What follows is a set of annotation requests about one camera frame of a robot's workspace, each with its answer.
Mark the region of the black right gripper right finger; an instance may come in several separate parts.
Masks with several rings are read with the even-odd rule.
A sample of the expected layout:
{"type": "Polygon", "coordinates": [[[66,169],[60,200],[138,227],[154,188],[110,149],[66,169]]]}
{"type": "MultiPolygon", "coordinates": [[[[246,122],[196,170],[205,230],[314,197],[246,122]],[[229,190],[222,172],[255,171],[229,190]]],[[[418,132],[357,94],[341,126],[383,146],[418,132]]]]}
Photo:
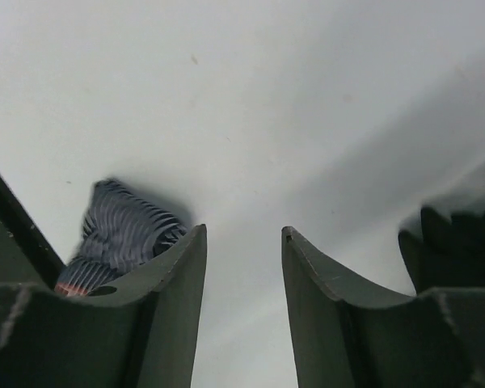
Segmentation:
{"type": "Polygon", "coordinates": [[[282,269],[301,387],[485,387],[485,289],[410,297],[282,230],[282,269]]]}

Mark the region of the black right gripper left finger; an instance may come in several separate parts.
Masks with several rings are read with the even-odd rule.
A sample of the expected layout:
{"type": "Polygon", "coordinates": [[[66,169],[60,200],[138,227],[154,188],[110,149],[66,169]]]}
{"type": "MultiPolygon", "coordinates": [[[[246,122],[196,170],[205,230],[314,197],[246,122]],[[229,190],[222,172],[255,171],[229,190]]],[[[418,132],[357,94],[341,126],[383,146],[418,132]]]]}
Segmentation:
{"type": "Polygon", "coordinates": [[[0,387],[188,387],[207,230],[96,289],[63,297],[0,283],[0,387]]]}

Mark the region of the striped navy underwear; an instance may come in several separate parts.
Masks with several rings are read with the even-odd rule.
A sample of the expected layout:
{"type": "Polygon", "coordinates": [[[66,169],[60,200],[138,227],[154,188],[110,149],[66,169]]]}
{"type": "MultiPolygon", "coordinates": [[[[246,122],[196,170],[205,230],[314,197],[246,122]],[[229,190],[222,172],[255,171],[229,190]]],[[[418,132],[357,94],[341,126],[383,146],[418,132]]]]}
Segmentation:
{"type": "Polygon", "coordinates": [[[74,258],[54,291],[86,296],[149,263],[188,232],[173,213],[133,193],[117,179],[95,183],[74,258]]]}

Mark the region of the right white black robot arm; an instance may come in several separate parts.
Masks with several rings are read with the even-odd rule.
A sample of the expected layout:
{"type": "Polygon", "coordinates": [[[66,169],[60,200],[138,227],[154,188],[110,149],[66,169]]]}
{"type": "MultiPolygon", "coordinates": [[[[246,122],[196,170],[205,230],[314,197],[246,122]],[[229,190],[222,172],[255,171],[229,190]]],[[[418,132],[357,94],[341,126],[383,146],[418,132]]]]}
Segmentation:
{"type": "MultiPolygon", "coordinates": [[[[485,387],[485,213],[425,206],[420,226],[398,236],[413,297],[282,230],[299,386],[485,387]]],[[[149,255],[64,265],[0,177],[0,387],[190,386],[207,230],[164,230],[149,255]]]]}

